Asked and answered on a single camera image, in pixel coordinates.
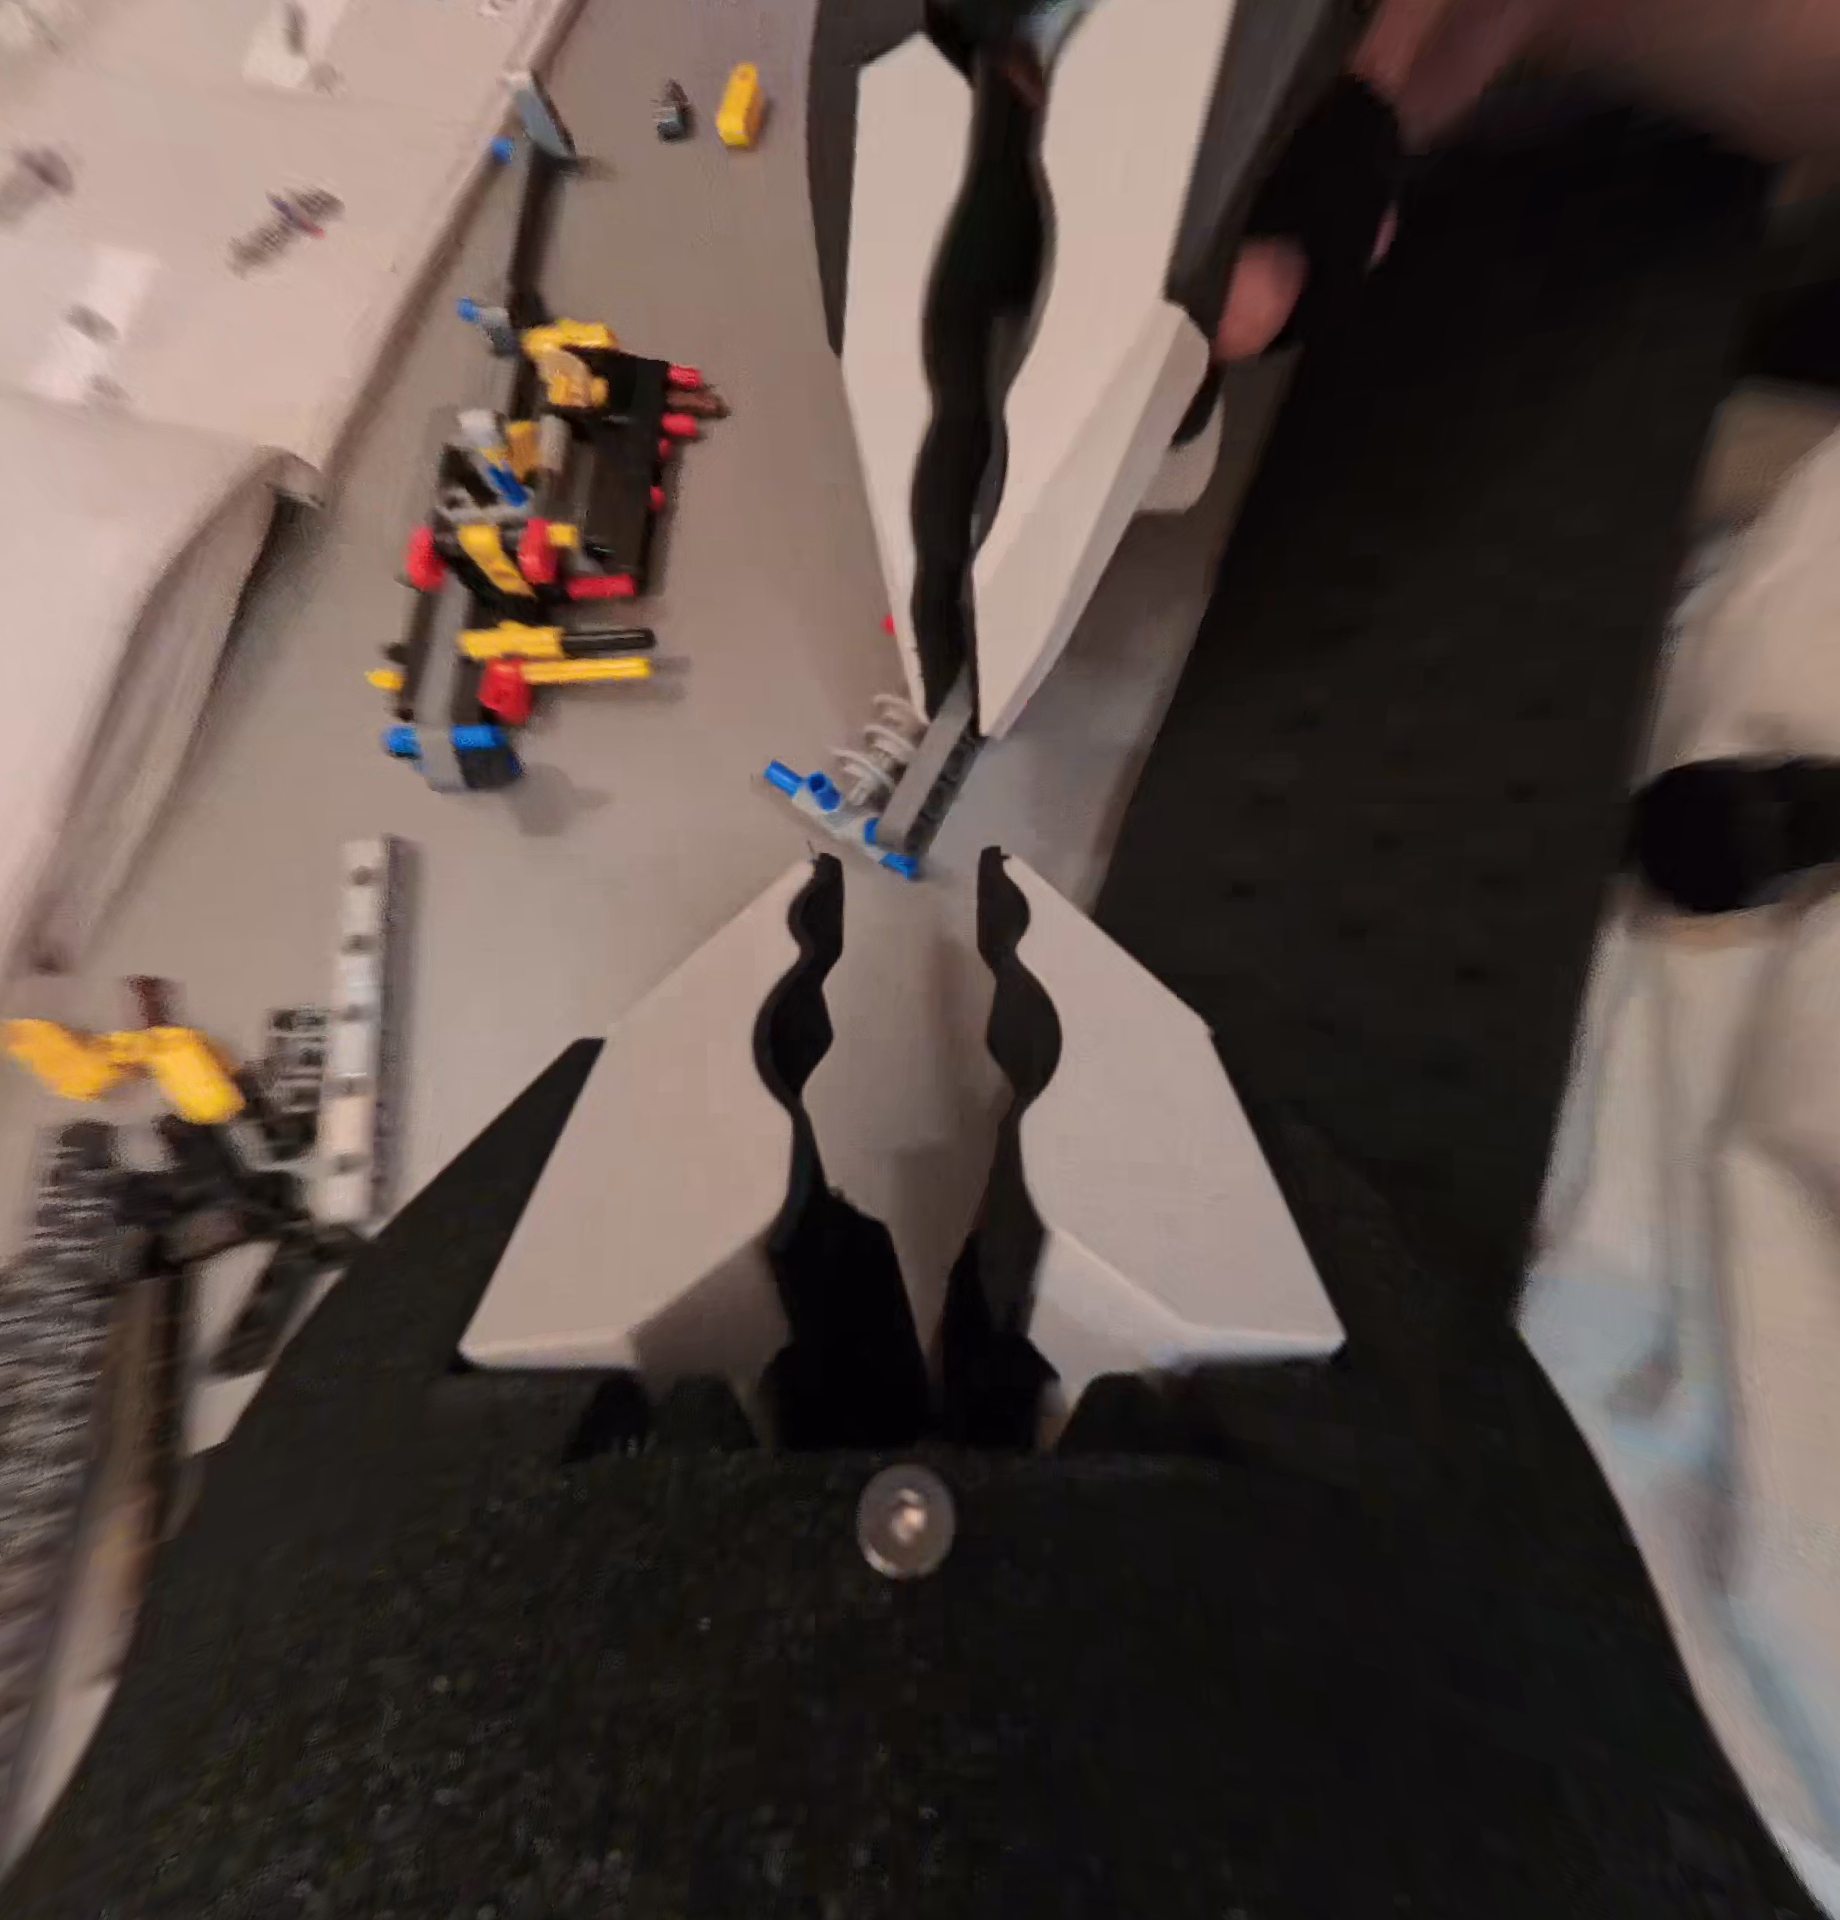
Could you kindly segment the dark grey lego beam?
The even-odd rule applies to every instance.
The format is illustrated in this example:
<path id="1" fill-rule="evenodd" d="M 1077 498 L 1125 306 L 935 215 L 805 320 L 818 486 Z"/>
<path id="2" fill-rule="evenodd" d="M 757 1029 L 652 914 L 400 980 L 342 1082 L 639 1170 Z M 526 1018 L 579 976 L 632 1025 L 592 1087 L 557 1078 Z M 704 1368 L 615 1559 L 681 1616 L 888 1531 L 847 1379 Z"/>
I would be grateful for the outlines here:
<path id="1" fill-rule="evenodd" d="M 968 687 L 956 684 L 921 732 L 879 818 L 877 850 L 895 872 L 919 875 L 985 744 Z"/>

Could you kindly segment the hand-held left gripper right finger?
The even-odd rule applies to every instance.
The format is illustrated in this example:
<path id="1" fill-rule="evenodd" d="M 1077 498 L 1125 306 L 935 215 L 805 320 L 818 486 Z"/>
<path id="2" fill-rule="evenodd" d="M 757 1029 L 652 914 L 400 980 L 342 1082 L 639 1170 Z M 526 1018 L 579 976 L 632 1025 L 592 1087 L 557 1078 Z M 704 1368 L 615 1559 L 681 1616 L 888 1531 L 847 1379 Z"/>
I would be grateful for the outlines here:
<path id="1" fill-rule="evenodd" d="M 1328 1362 L 1340 1313 L 1214 1034 L 1022 859 L 978 869 L 1004 1107 L 978 1210 L 978 1427 L 1100 1380 Z"/>

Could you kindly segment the black lego beam pile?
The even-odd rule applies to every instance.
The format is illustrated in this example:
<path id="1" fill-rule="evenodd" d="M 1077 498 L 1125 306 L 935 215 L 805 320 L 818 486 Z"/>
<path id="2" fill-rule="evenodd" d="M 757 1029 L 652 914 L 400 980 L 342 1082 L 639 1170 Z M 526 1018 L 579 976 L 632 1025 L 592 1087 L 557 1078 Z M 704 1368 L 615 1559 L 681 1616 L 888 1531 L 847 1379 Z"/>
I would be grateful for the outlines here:
<path id="1" fill-rule="evenodd" d="M 136 1298 L 171 1320 L 160 1408 L 182 1382 L 179 1307 L 197 1270 L 245 1246 L 270 1256 L 216 1364 L 230 1380 L 279 1353 L 308 1287 L 335 1278 L 360 1237 L 304 1197 L 332 1056 L 332 1014 L 274 1011 L 267 1055 L 230 1078 L 250 1100 L 265 1163 L 230 1120 L 160 1119 L 165 1164 L 125 1160 L 107 1120 L 61 1128 L 20 1256 L 0 1267 L 0 1827 L 28 1764 L 30 1725 L 73 1608 L 93 1495 L 109 1446 L 125 1320 Z"/>

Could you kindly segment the lego chassis assembly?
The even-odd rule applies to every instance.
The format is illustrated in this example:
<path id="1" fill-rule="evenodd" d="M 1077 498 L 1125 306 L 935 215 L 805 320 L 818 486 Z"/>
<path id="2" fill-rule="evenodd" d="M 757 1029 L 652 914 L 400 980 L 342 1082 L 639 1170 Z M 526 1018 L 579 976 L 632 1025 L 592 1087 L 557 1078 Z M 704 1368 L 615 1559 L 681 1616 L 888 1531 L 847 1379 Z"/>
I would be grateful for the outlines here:
<path id="1" fill-rule="evenodd" d="M 534 72 L 506 92 L 512 132 L 491 148 L 521 170 L 505 274 L 493 298 L 455 309 L 495 387 L 438 433 L 404 543 L 404 632 L 367 679 L 387 703 L 382 755 L 442 796 L 524 779 L 541 697 L 652 683 L 654 631 L 615 615 L 651 589 L 674 459 L 727 418 L 693 365 L 549 303 L 546 246 L 585 157 Z"/>

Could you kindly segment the grey lego connector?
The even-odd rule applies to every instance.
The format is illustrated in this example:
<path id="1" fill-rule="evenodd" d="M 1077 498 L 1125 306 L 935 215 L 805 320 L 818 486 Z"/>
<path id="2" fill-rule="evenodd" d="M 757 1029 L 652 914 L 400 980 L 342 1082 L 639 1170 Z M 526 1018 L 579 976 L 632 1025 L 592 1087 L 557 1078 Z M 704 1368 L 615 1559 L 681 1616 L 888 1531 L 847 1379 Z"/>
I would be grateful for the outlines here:
<path id="1" fill-rule="evenodd" d="M 800 774 L 780 761 L 766 763 L 761 781 L 782 799 L 805 822 L 826 841 L 858 853 L 872 866 L 913 885 L 923 876 L 921 861 L 897 848 L 882 833 L 884 800 L 892 789 L 879 781 L 879 773 L 861 782 L 841 782 L 814 770 Z"/>

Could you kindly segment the yellow lego liftarm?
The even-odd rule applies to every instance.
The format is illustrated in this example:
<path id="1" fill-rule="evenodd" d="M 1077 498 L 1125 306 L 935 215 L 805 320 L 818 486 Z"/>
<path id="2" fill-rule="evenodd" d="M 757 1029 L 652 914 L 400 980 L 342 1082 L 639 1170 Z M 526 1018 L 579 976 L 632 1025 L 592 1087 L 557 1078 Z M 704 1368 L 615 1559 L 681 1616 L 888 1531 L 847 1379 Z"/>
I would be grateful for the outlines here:
<path id="1" fill-rule="evenodd" d="M 73 1103 L 99 1103 L 132 1082 L 151 1082 L 188 1125 L 226 1127 L 246 1113 L 232 1063 L 194 1026 L 97 1034 L 56 1021 L 0 1021 L 0 1055 L 44 1093 Z"/>

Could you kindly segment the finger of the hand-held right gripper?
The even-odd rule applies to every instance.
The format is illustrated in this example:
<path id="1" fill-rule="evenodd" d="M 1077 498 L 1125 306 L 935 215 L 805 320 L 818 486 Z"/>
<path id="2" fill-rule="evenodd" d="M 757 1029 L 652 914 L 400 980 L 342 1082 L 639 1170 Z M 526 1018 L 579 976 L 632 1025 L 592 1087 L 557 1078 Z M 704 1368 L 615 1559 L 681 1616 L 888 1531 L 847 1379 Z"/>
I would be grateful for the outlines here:
<path id="1" fill-rule="evenodd" d="M 1009 481 L 1011 81 L 907 37 L 856 74 L 839 337 L 909 693 L 1004 703 L 981 564 Z"/>
<path id="2" fill-rule="evenodd" d="M 1030 148 L 1042 284 L 973 571 L 985 736 L 1012 730 L 1072 640 L 1211 368 L 1168 274 L 1234 14 L 1089 5 L 1052 61 Z"/>

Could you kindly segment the lego instruction booklet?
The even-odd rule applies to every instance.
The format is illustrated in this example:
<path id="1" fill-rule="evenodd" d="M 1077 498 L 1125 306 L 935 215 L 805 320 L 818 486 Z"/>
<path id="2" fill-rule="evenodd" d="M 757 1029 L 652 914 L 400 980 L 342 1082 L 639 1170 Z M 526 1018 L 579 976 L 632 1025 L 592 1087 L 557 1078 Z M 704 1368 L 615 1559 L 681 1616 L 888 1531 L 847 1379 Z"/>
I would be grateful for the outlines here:
<path id="1" fill-rule="evenodd" d="M 579 10 L 0 5 L 0 1002 L 111 916 Z"/>

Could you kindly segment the light grey lego beam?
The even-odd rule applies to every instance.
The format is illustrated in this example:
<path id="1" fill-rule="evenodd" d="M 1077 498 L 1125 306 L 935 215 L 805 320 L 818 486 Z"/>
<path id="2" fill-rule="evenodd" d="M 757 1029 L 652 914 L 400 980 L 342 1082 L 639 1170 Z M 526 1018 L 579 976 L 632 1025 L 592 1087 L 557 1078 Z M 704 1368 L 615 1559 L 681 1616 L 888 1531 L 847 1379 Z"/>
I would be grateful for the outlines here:
<path id="1" fill-rule="evenodd" d="M 332 1229 L 374 1234 L 388 1216 L 398 1100 L 409 850 L 396 835 L 340 855 L 312 1207 Z"/>

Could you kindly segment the person's right hand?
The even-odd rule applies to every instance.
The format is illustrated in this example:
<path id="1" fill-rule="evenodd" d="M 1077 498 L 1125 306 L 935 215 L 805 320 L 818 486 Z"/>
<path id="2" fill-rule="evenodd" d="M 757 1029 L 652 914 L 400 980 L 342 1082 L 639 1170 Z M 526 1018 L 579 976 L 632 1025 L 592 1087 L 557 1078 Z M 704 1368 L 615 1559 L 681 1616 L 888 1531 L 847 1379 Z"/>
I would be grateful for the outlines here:
<path id="1" fill-rule="evenodd" d="M 1402 161 L 1458 129 L 1489 84 L 1521 68 L 1539 82 L 1581 82 L 1592 106 L 1694 132 L 1727 159 L 1799 173 L 1804 197 L 1840 188 L 1840 2 L 1391 2 L 1379 5 L 1353 63 L 1392 106 Z M 1394 228 L 1396 198 L 1365 273 L 1300 337 L 1366 281 Z M 1288 347 L 1307 274 L 1305 253 L 1286 239 L 1245 245 L 1214 358 L 1239 365 Z"/>

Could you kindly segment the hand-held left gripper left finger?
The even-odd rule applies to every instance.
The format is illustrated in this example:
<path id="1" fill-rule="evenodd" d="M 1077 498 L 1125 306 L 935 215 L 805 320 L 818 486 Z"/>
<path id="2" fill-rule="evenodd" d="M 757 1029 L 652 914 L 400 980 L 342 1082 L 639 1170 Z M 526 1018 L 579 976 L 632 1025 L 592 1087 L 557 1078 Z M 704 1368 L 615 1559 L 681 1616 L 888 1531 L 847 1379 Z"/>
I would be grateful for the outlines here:
<path id="1" fill-rule="evenodd" d="M 788 1343 L 765 1242 L 795 1160 L 758 1032 L 805 958 L 795 909 L 843 885 L 837 857 L 793 861 L 602 1038 L 459 1341 L 468 1364 L 722 1380 L 757 1404 Z"/>

